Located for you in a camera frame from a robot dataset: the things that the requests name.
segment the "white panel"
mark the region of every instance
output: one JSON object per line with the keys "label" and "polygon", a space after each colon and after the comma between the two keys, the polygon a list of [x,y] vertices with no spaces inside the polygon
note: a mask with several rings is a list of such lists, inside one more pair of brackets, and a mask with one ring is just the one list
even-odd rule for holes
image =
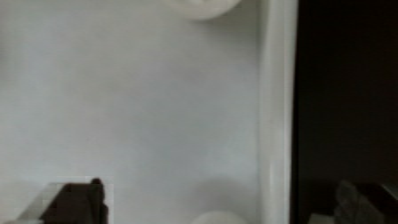
{"label": "white panel", "polygon": [[0,1],[0,223],[91,176],[112,223],[260,222],[256,10],[197,23],[158,0]]}
{"label": "white panel", "polygon": [[263,0],[261,8],[261,220],[288,224],[297,0]]}

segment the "white wall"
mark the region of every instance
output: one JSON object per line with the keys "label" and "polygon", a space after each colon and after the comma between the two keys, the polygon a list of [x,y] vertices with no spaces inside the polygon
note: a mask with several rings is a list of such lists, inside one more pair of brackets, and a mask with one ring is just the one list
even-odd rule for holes
{"label": "white wall", "polygon": [[0,1],[0,223],[82,176],[112,223],[260,222],[256,11],[196,23],[160,0]]}

